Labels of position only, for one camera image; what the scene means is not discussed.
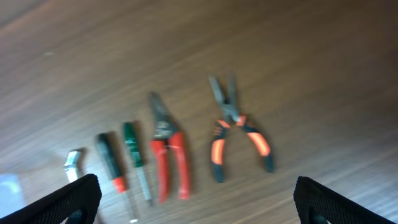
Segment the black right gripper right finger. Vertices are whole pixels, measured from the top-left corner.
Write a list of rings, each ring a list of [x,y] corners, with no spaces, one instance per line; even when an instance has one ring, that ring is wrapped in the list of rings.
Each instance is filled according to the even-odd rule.
[[[309,177],[298,177],[294,202],[301,224],[394,224]]]

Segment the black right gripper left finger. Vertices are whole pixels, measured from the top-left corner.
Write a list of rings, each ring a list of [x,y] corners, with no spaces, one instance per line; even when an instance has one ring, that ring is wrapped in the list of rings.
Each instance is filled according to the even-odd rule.
[[[1,224],[93,224],[101,197],[98,177],[87,174],[1,218]]]

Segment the clear plastic container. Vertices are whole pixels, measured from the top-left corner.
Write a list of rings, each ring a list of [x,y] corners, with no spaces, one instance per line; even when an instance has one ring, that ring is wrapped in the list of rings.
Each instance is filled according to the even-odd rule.
[[[1,174],[0,196],[1,218],[26,206],[22,185],[16,174]]]

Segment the red handled pruning shears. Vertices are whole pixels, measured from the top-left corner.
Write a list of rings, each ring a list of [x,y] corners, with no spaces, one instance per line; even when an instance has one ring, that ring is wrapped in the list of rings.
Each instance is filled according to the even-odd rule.
[[[178,197],[186,200],[190,198],[192,179],[184,134],[158,93],[149,93],[149,101],[154,115],[154,136],[150,141],[150,146],[157,163],[159,202],[164,203],[169,192],[168,153],[170,151],[174,153],[177,163],[179,177]]]

